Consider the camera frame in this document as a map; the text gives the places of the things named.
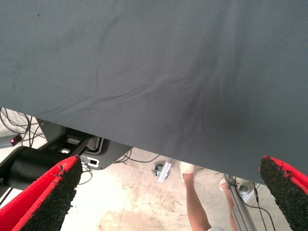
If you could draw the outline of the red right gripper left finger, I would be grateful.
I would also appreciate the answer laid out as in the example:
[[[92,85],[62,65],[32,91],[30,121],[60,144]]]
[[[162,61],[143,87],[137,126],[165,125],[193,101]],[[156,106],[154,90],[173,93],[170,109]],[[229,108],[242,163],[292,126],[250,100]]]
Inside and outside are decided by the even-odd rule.
[[[82,174],[78,155],[64,159],[0,210],[2,231],[59,231]]]

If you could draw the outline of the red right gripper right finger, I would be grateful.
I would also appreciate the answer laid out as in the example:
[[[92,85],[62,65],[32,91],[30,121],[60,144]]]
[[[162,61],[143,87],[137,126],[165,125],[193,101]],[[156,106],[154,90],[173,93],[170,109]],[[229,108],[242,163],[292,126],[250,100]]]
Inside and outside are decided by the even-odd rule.
[[[308,177],[288,163],[263,156],[259,172],[294,231],[308,229]]]

